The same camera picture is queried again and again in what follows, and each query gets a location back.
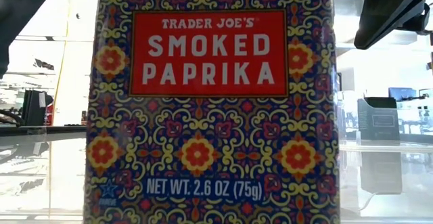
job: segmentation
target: glossy table surface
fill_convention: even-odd
[[[0,146],[0,158],[15,150]],[[84,174],[82,138],[0,164],[0,223],[81,223]],[[433,144],[341,140],[342,223],[433,223],[430,189]]]

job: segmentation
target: blue star logo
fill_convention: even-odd
[[[106,196],[114,198],[114,190],[117,188],[117,185],[114,185],[111,180],[108,180],[106,184],[101,185],[101,188],[102,198]]]

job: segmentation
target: red label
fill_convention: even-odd
[[[284,10],[136,12],[130,95],[288,95]]]

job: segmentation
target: red object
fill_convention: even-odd
[[[136,12],[133,25],[131,96],[288,96],[285,10]]]

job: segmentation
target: decorative pattern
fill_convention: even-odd
[[[287,10],[290,96],[128,97],[133,10]],[[85,223],[338,223],[331,0],[100,0]],[[262,202],[154,198],[146,177],[260,179]]]

